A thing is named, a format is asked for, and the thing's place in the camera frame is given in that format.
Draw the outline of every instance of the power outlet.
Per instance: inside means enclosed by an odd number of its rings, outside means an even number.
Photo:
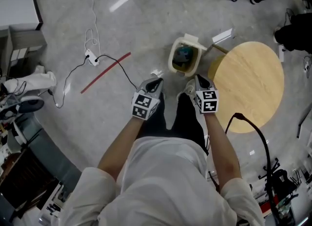
[[[308,69],[309,69],[309,61],[307,61],[307,62],[305,63],[303,72],[304,72],[304,73],[307,73]]]
[[[88,60],[93,66],[97,66],[99,64],[98,58],[93,54],[93,52],[91,52],[90,49],[85,52],[85,55],[89,56]]]

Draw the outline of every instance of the forearm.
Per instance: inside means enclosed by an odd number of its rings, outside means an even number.
[[[237,155],[215,114],[206,113],[205,120],[210,137],[211,151],[220,189],[227,181],[241,178]]]
[[[108,147],[97,166],[99,169],[109,173],[115,180],[128,158],[143,122],[142,119],[132,117]]]

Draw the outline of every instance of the red line on floor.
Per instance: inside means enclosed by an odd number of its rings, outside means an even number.
[[[131,52],[128,52],[124,56],[122,56],[119,60],[117,60],[119,63],[123,61],[126,57],[130,56]],[[90,86],[92,86],[100,77],[102,77],[105,73],[107,73],[110,69],[112,69],[115,65],[117,65],[117,62],[112,63],[109,67],[107,67],[100,75],[98,75],[95,79],[92,80],[91,83],[89,83],[80,93],[83,94]]]

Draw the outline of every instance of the white box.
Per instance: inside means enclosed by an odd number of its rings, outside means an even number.
[[[154,99],[150,96],[135,92],[132,98],[132,116],[148,120],[156,111],[159,103],[159,99]]]
[[[197,91],[196,104],[201,113],[217,112],[219,108],[218,90]]]

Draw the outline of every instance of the wooden stool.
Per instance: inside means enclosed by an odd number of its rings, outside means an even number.
[[[246,42],[214,61],[208,77],[219,90],[216,113],[225,128],[235,112],[242,113],[259,128],[276,112],[284,92],[284,72],[278,56],[267,45]],[[233,120],[230,131],[247,133],[254,129],[246,122]]]

